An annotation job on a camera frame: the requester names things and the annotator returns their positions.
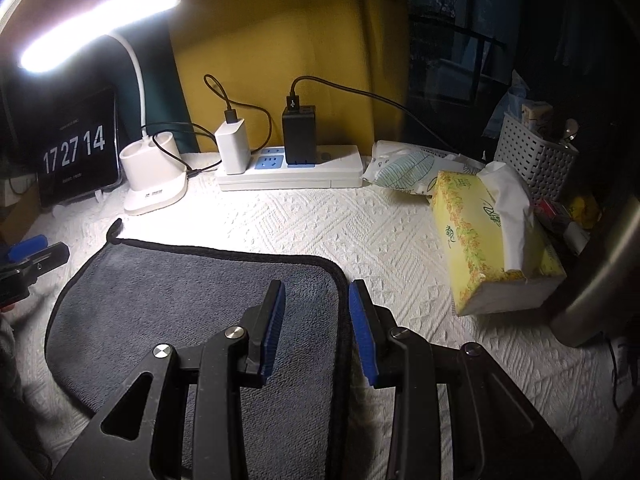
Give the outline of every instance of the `metal screw head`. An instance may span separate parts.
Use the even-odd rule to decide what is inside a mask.
[[[393,339],[405,339],[409,337],[409,329],[404,326],[395,326],[391,329],[391,337]]]
[[[244,335],[244,328],[241,326],[230,326],[225,330],[225,336],[229,339],[238,339]]]
[[[478,343],[467,343],[464,349],[469,357],[478,357],[482,353],[482,347]]]
[[[161,344],[154,348],[154,356],[158,359],[168,357],[171,353],[171,347],[169,345]]]

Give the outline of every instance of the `small box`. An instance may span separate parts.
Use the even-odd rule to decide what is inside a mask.
[[[519,270],[505,272],[500,215],[494,204],[479,177],[450,171],[438,174],[433,215],[459,316],[537,308],[566,276],[537,223],[527,241],[536,275],[527,280]]]
[[[316,107],[301,106],[282,113],[282,135],[287,164],[315,164],[316,161]]]
[[[535,101],[522,105],[522,125],[540,137],[551,135],[554,108],[547,102]]]

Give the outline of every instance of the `yellow tissue box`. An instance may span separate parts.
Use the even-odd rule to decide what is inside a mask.
[[[537,308],[566,277],[537,222],[527,235],[534,275],[504,270],[500,215],[479,177],[441,171],[431,204],[459,316]]]

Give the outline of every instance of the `blue power socket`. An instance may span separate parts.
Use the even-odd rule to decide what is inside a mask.
[[[282,167],[284,155],[259,156],[255,161],[256,170],[277,170]]]

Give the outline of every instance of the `yellow curtain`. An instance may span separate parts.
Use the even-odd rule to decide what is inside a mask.
[[[282,111],[292,80],[315,75],[403,102],[408,77],[406,0],[182,0],[171,15],[172,44],[191,120],[215,130],[224,103],[202,81],[211,73],[231,99],[267,108],[270,145],[282,145]],[[296,87],[315,104],[320,144],[356,144],[369,154],[376,138],[394,138],[401,116],[314,82]],[[252,147],[266,118],[239,109]],[[198,138],[203,150],[213,150]]]

